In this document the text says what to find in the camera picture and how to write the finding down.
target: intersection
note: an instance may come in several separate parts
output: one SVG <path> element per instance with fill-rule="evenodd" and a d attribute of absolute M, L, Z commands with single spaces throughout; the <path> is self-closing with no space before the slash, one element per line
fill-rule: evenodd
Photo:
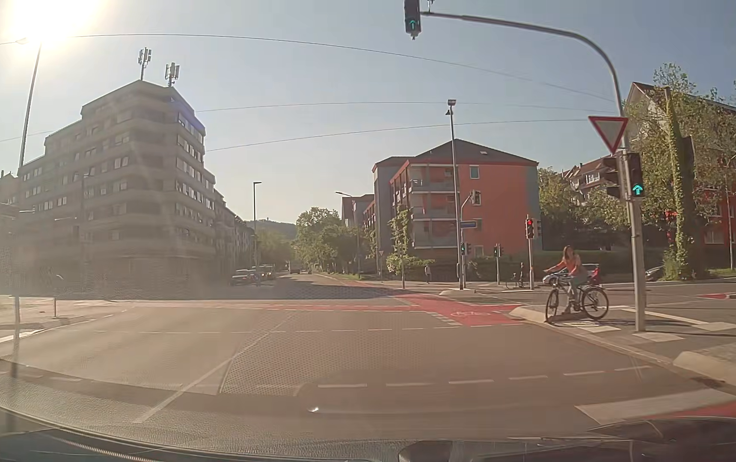
<path fill-rule="evenodd" d="M 736 282 L 652 284 L 650 311 L 736 325 L 736 299 L 697 296 L 734 289 Z M 633 337 L 624 324 L 633 313 L 622 308 L 598 326 L 539 326 L 509 313 L 538 305 L 542 290 L 439 296 L 444 287 L 403 291 L 328 275 L 284 275 L 273 286 L 240 290 L 260 293 L 61 301 L 60 312 L 81 314 L 75 322 L 24 331 L 16 351 L 0 341 L 0 405 L 143 441 L 157 438 L 148 428 L 167 428 L 160 437 L 168 444 L 237 451 L 345 439 L 559 436 L 719 406 L 736 414 L 735 387 L 561 332 Z M 614 307 L 632 297 L 621 285 L 608 293 Z M 49 303 L 27 300 L 24 310 Z M 680 344 L 718 343 L 720 335 L 736 341 L 736 327 L 650 320 L 651 331 L 680 339 L 627 346 L 666 357 Z M 0 330 L 0 338 L 11 333 Z M 195 440 L 190 429 L 206 425 L 212 436 Z"/>

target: road sign back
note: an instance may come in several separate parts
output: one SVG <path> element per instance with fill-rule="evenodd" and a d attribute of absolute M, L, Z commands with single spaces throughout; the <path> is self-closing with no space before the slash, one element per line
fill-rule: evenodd
<path fill-rule="evenodd" d="M 611 154 L 616 152 L 622 141 L 624 129 L 628 126 L 628 118 L 626 117 L 604 117 L 604 116 L 588 116 L 593 127 L 602 137 L 602 141 L 608 146 Z"/>

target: woman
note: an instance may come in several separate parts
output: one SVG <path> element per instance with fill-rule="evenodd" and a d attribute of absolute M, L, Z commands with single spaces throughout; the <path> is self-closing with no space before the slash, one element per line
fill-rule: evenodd
<path fill-rule="evenodd" d="M 558 265 L 546 269 L 545 272 L 550 273 L 562 268 L 567 268 L 568 276 L 570 276 L 570 281 L 568 281 L 570 283 L 568 286 L 568 306 L 565 308 L 565 312 L 568 313 L 571 306 L 579 308 L 579 301 L 576 296 L 577 289 L 588 281 L 588 272 L 582 268 L 582 260 L 573 251 L 573 247 L 570 246 L 565 246 L 562 250 L 562 261 Z"/>

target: window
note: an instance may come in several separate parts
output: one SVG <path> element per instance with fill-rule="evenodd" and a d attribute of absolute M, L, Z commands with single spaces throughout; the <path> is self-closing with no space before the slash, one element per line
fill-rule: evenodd
<path fill-rule="evenodd" d="M 705 244 L 724 244 L 724 233 L 715 229 L 705 231 Z"/>

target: windshield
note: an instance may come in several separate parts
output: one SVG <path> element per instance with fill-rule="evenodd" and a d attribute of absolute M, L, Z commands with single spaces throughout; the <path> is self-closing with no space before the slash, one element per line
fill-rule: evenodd
<path fill-rule="evenodd" d="M 0 409 L 371 460 L 736 417 L 736 2 L 0 0 Z"/>

